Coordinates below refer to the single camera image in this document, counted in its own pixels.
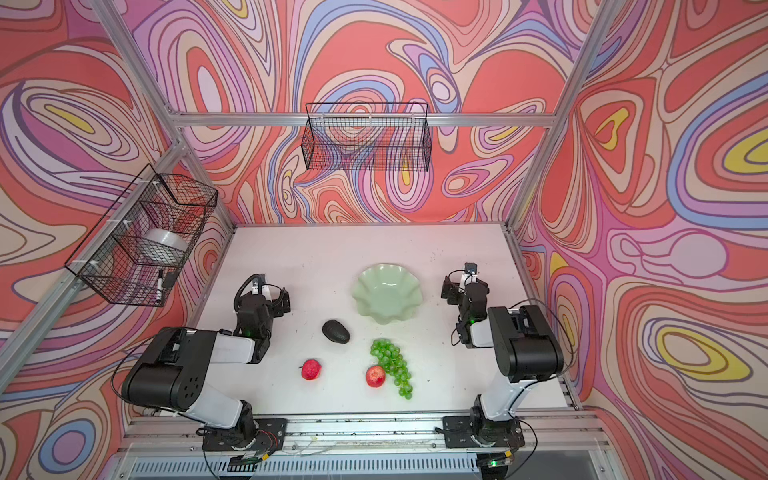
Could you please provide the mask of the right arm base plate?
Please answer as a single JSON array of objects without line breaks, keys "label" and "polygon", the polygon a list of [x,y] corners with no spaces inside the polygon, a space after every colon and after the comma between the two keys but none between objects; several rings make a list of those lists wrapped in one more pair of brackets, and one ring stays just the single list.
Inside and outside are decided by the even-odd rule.
[{"label": "right arm base plate", "polygon": [[526,444],[517,419],[490,421],[470,415],[444,416],[439,430],[449,449],[506,448],[516,451]]}]

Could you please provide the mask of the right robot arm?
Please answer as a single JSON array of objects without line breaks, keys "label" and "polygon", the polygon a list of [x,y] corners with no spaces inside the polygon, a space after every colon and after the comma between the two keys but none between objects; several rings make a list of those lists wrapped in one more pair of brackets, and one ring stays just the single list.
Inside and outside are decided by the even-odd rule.
[{"label": "right robot arm", "polygon": [[446,275],[441,298],[458,308],[451,344],[494,352],[498,373],[466,416],[445,416],[438,431],[448,448],[517,449],[524,445],[517,410],[533,387],[565,369],[565,355],[541,309],[523,300],[488,305],[489,285],[471,271]]}]

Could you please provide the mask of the dark fake avocado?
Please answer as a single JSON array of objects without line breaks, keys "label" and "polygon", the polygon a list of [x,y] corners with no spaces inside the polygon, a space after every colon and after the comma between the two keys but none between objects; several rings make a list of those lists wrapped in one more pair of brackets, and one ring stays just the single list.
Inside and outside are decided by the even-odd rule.
[{"label": "dark fake avocado", "polygon": [[351,339],[348,329],[336,319],[324,322],[321,331],[329,341],[336,344],[347,344]]}]

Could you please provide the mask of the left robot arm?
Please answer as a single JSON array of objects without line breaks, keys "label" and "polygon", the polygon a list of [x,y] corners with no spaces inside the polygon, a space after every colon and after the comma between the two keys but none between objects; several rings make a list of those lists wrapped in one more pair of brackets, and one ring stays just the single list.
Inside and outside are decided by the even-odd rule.
[{"label": "left robot arm", "polygon": [[149,343],[122,383],[128,404],[180,415],[199,423],[196,434],[208,452],[273,454],[283,447],[285,419],[258,421],[252,405],[232,398],[207,380],[212,365],[257,365],[266,356],[274,320],[291,311],[290,294],[267,284],[239,291],[233,301],[235,329],[164,328]]}]

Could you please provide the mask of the aluminium front rail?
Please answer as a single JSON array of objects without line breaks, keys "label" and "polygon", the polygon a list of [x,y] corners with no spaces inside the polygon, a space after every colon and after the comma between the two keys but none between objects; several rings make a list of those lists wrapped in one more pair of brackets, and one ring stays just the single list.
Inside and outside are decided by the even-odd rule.
[{"label": "aluminium front rail", "polygon": [[[314,453],[426,453],[446,449],[444,436],[436,430],[448,411],[369,414],[284,414],[286,426],[257,440],[270,445],[283,442],[282,454]],[[611,442],[601,421],[584,410],[531,410],[518,413],[526,449],[609,449]],[[197,453],[202,438],[198,425],[178,417],[141,417],[129,422],[119,443],[121,451],[179,451]]]}]

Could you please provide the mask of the green fake grape bunch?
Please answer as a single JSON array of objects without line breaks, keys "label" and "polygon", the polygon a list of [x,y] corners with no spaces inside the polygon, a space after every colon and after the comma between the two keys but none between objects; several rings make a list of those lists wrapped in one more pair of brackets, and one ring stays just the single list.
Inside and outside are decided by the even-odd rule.
[{"label": "green fake grape bunch", "polygon": [[398,395],[410,400],[414,390],[412,373],[400,347],[390,339],[379,338],[372,342],[369,353],[376,360],[373,366],[378,365],[385,370],[385,383],[387,381],[393,383],[398,390]]}]

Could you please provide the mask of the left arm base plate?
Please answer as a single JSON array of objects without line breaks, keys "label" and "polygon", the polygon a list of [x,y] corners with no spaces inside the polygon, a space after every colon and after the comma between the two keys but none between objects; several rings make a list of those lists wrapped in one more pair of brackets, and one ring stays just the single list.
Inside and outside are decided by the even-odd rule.
[{"label": "left arm base plate", "polygon": [[260,418],[231,429],[203,426],[196,434],[205,452],[274,453],[283,448],[287,425],[286,418]]}]

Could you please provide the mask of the light green scalloped fruit bowl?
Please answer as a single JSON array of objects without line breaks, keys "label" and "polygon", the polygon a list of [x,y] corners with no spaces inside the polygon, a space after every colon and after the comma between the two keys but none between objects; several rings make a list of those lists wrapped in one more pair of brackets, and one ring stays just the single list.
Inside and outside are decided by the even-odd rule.
[{"label": "light green scalloped fruit bowl", "polygon": [[423,303],[418,278],[407,268],[388,263],[362,271],[351,295],[357,313],[380,325],[411,319]]}]

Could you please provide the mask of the red fake apple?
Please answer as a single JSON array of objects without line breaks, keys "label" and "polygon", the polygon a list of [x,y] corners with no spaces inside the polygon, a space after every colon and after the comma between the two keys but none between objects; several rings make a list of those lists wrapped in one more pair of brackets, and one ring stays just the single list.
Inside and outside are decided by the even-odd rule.
[{"label": "red fake apple", "polygon": [[306,360],[301,367],[301,376],[304,380],[312,381],[319,377],[322,365],[315,359]]},{"label": "red fake apple", "polygon": [[386,381],[386,372],[381,366],[371,366],[365,375],[366,383],[371,388],[380,388]]}]

